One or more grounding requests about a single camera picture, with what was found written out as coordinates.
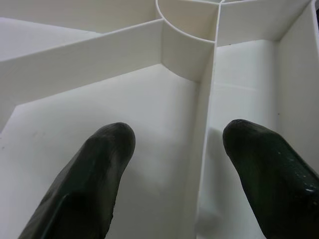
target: white plastic container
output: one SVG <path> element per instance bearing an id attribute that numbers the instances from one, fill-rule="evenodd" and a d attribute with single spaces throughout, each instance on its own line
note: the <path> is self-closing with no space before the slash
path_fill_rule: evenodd
<path id="1" fill-rule="evenodd" d="M 222 145 L 233 119 L 278 131 L 319 172 L 315 1 L 1 4 L 102 34 L 0 62 L 0 238 L 19 236 L 85 139 L 116 121 L 137 145 L 108 239 L 264 238 Z"/>

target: white plastic tray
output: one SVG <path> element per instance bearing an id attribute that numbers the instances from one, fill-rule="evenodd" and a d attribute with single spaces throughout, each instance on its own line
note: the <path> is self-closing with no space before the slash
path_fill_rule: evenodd
<path id="1" fill-rule="evenodd" d="M 233 119 L 280 132 L 319 171 L 314 1 L 17 2 L 1 16 L 102 34 L 0 62 L 1 238 L 115 121 L 137 145 L 110 239 L 262 239 L 222 145 Z"/>

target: white plastic surface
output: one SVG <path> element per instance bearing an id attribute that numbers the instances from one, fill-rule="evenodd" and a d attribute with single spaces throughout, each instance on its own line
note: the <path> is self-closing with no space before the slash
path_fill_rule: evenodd
<path id="1" fill-rule="evenodd" d="M 236 118 L 282 133 L 319 171 L 315 1 L 17 3 L 1 16 L 117 30 L 0 62 L 0 129 L 38 99 L 0 135 L 0 238 L 18 236 L 57 172 L 115 121 L 137 148 L 111 239 L 264 239 L 222 145 Z"/>
<path id="2" fill-rule="evenodd" d="M 279 45 L 280 132 L 319 172 L 319 55 L 314 4 L 287 32 Z"/>
<path id="3" fill-rule="evenodd" d="M 0 238 L 19 236 L 58 172 L 95 130 L 124 121 L 136 134 L 136 149 L 107 238 L 175 239 L 196 89 L 197 83 L 154 65 L 18 106 L 0 139 L 0 204 L 6 205 Z"/>
<path id="4" fill-rule="evenodd" d="M 280 40 L 310 0 L 244 0 L 221 5 L 218 46 Z"/>
<path id="5" fill-rule="evenodd" d="M 0 61 L 32 54 L 99 33 L 0 17 Z"/>
<path id="6" fill-rule="evenodd" d="M 93 32 L 152 21 L 155 0 L 1 0 L 0 16 Z"/>

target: white divider wall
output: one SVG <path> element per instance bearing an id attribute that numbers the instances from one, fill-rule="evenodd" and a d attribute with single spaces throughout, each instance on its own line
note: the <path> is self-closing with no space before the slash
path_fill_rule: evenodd
<path id="1" fill-rule="evenodd" d="M 319 43 L 315 2 L 279 44 L 280 132 L 319 173 Z"/>
<path id="2" fill-rule="evenodd" d="M 277 130 L 277 43 L 260 40 L 218 47 L 200 190 L 199 239 L 263 238 L 226 155 L 222 133 L 234 119 Z"/>
<path id="3" fill-rule="evenodd" d="M 164 18 L 184 33 L 215 40 L 218 4 L 192 0 L 157 0 Z"/>
<path id="4" fill-rule="evenodd" d="M 218 46 L 282 38 L 310 0 L 247 0 L 222 3 Z"/>
<path id="5" fill-rule="evenodd" d="M 0 89 L 19 105 L 160 63 L 161 29 L 159 19 L 0 62 Z"/>
<path id="6" fill-rule="evenodd" d="M 199 82 L 214 43 L 201 41 L 163 24 L 161 61 L 176 74 Z"/>
<path id="7" fill-rule="evenodd" d="M 155 20 L 155 0 L 2 0 L 0 17 L 100 33 Z"/>
<path id="8" fill-rule="evenodd" d="M 208 132 L 208 110 L 211 93 L 211 83 L 214 64 L 214 49 L 210 52 L 209 61 L 206 64 L 197 102 L 196 120 L 194 126 L 193 144 L 190 153 L 188 176 L 186 181 L 183 212 L 179 239 L 193 239 L 195 237 L 195 224 L 198 210 L 198 193 L 202 175 L 202 166 L 206 150 Z"/>

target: tray floor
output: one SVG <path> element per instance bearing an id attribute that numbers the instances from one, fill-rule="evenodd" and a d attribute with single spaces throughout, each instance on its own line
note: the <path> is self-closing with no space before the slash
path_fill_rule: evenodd
<path id="1" fill-rule="evenodd" d="M 264 239 L 226 155 L 222 133 L 234 119 L 278 130 L 277 43 L 266 40 L 217 48 L 198 239 Z"/>
<path id="2" fill-rule="evenodd" d="M 16 107 L 0 139 L 0 235 L 17 238 L 84 141 L 123 121 L 137 143 L 107 238 L 175 239 L 197 87 L 158 64 Z"/>

